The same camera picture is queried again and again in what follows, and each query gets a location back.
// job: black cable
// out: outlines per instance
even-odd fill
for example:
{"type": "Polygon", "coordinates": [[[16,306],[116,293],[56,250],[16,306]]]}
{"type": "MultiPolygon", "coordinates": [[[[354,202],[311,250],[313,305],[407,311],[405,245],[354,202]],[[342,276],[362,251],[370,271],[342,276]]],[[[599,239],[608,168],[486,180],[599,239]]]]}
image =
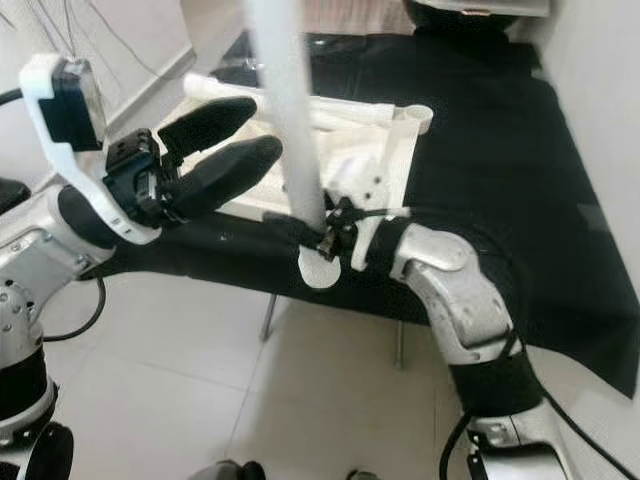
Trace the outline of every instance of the black cable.
{"type": "Polygon", "coordinates": [[[96,310],[91,315],[91,318],[80,328],[74,330],[73,332],[65,333],[63,335],[53,335],[50,337],[44,337],[45,342],[63,342],[65,340],[70,340],[72,338],[76,338],[77,336],[82,335],[84,332],[93,327],[100,315],[102,315],[102,311],[104,310],[104,304],[107,301],[107,288],[105,287],[104,280],[102,277],[96,277],[96,283],[98,284],[98,305],[96,306],[96,310]]]}
{"type": "Polygon", "coordinates": [[[98,10],[98,7],[96,7],[93,3],[92,0],[89,0],[86,2],[87,5],[89,6],[89,8],[91,8],[91,10],[94,11],[94,13],[100,18],[100,20],[102,20],[102,23],[104,23],[104,26],[107,28],[107,30],[109,30],[109,32],[111,33],[111,35],[113,35],[116,40],[118,40],[118,42],[120,42],[120,44],[127,49],[127,51],[133,56],[133,58],[140,64],[140,66],[142,68],[144,68],[147,72],[149,72],[151,75],[155,76],[158,79],[161,80],[165,80],[165,81],[171,81],[171,80],[180,80],[182,79],[182,76],[184,74],[184,72],[188,69],[190,69],[193,64],[195,63],[192,62],[190,65],[188,65],[184,71],[180,72],[178,75],[176,75],[175,77],[173,76],[169,76],[169,75],[160,75],[159,73],[157,73],[153,68],[151,68],[149,65],[147,65],[141,58],[140,56],[136,53],[136,51],[131,47],[131,45],[129,45],[111,26],[111,24],[109,23],[109,21],[105,18],[105,16],[102,14],[102,12],[100,10],[98,10]]]}
{"type": "Polygon", "coordinates": [[[447,438],[447,443],[442,450],[442,455],[440,455],[440,480],[447,480],[447,478],[449,478],[449,460],[451,459],[451,454],[458,440],[460,440],[460,436],[464,433],[467,426],[469,426],[471,418],[472,415],[469,412],[465,412],[465,414],[460,417],[460,420],[458,420],[456,426],[453,427],[453,430],[451,430],[449,438],[447,438]]]}
{"type": "Polygon", "coordinates": [[[19,88],[14,88],[8,92],[0,93],[0,107],[14,100],[22,98],[22,91],[19,88]]]}
{"type": "Polygon", "coordinates": [[[560,404],[556,401],[555,398],[553,398],[553,395],[551,395],[546,388],[544,388],[542,385],[540,385],[540,388],[542,389],[542,393],[549,404],[551,404],[558,416],[562,418],[562,420],[564,420],[564,422],[569,427],[571,427],[571,430],[573,430],[587,445],[589,445],[602,458],[609,462],[609,464],[616,470],[618,470],[618,472],[620,472],[624,477],[628,478],[629,480],[638,480],[638,477],[627,470],[624,465],[622,465],[618,460],[611,456],[611,454],[609,454],[604,448],[598,445],[595,440],[593,440],[584,430],[582,430],[582,428],[580,428],[580,426],[575,421],[573,421],[569,414],[567,414],[567,412],[562,409],[560,404]]]}

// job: black cloth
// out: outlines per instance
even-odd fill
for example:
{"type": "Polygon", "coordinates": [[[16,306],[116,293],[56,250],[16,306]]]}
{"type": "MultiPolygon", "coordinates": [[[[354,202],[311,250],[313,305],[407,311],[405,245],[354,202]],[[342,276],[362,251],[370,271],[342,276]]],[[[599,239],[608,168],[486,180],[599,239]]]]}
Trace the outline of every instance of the black cloth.
{"type": "MultiPolygon", "coordinates": [[[[511,44],[501,33],[419,31],[412,37],[311,35],[308,45],[315,93],[433,108],[431,130],[416,146],[405,205],[452,213],[418,214],[417,221],[474,243],[483,271],[502,291],[529,343],[569,355],[632,396],[640,308],[613,237],[583,216],[599,212],[597,198],[553,88],[532,75],[539,68],[533,48],[511,44]],[[526,288],[514,281],[474,222],[489,225],[520,259],[526,288]],[[530,308],[523,325],[517,304],[525,290],[530,308]]],[[[227,58],[243,58],[247,51],[241,37],[227,58]]],[[[250,68],[215,74],[227,82],[257,84],[250,68]]],[[[189,275],[428,321],[407,288],[372,271],[344,268],[336,286],[313,291],[301,281],[296,258],[295,248],[264,225],[214,214],[163,233],[151,246],[120,248],[99,272],[189,275]]]]}

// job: white bracket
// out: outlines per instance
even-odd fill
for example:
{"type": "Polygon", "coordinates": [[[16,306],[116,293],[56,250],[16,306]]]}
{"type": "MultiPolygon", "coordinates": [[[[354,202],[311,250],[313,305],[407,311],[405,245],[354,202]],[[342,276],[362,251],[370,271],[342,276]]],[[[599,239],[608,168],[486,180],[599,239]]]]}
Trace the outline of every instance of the white bracket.
{"type": "Polygon", "coordinates": [[[160,235],[161,230],[132,221],[102,182],[106,175],[106,146],[102,151],[81,152],[76,157],[69,143],[56,143],[51,139],[39,101],[54,98],[51,78],[62,61],[63,58],[55,53],[37,54],[20,72],[20,89],[45,157],[53,169],[89,201],[111,230],[128,242],[149,243],[160,235]]]}

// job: white rod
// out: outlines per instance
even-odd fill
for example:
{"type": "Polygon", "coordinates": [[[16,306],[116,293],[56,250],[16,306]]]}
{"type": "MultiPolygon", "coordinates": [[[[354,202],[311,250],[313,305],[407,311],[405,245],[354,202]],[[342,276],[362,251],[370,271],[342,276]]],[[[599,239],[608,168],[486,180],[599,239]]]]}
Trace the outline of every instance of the white rod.
{"type": "Polygon", "coordinates": [[[324,231],[324,197],[309,115],[309,65],[298,0],[245,0],[259,71],[273,124],[284,145],[281,159],[292,214],[324,231]]]}
{"type": "MultiPolygon", "coordinates": [[[[269,105],[259,88],[244,87],[220,82],[214,77],[205,77],[197,73],[188,73],[184,78],[186,95],[199,100],[212,100],[220,97],[244,95],[253,98],[258,105],[260,115],[270,115],[269,105]]],[[[338,128],[357,128],[362,125],[391,125],[395,106],[392,104],[369,104],[327,97],[309,97],[311,124],[314,127],[336,130],[338,128]],[[327,124],[326,118],[335,119],[335,127],[327,124]]]]}

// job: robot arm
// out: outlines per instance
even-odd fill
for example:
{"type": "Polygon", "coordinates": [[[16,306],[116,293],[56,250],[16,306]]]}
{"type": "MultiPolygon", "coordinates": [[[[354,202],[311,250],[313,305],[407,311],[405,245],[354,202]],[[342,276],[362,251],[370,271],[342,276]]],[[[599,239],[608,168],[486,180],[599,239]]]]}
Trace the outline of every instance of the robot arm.
{"type": "Polygon", "coordinates": [[[405,283],[428,312],[471,417],[472,478],[578,480],[502,296],[480,271],[473,247],[458,235],[395,219],[380,225],[367,259],[405,283]]]}
{"type": "Polygon", "coordinates": [[[231,144],[180,177],[183,158],[232,135],[255,112],[247,98],[211,102],[161,129],[108,145],[84,61],[36,56],[21,89],[45,155],[69,182],[0,219],[0,478],[66,480],[73,436],[50,423],[57,386],[38,318],[47,300],[123,242],[148,243],[255,185],[282,152],[265,136],[231,144]]]}

